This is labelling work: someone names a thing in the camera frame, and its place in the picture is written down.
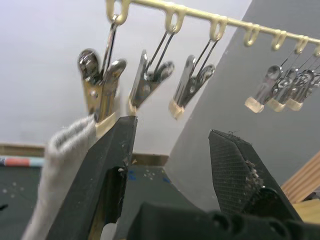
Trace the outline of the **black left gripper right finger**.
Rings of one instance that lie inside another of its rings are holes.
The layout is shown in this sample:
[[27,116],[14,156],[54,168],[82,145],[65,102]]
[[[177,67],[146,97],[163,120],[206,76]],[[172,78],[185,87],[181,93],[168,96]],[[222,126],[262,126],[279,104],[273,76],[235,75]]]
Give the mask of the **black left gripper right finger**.
[[222,213],[302,220],[250,143],[215,129],[208,140],[212,183]]

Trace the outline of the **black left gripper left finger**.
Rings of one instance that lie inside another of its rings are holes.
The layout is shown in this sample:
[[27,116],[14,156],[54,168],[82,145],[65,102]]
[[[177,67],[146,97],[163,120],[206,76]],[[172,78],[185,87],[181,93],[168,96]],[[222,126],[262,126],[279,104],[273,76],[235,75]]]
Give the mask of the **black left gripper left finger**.
[[48,240],[112,240],[121,216],[138,119],[119,118],[86,154]]

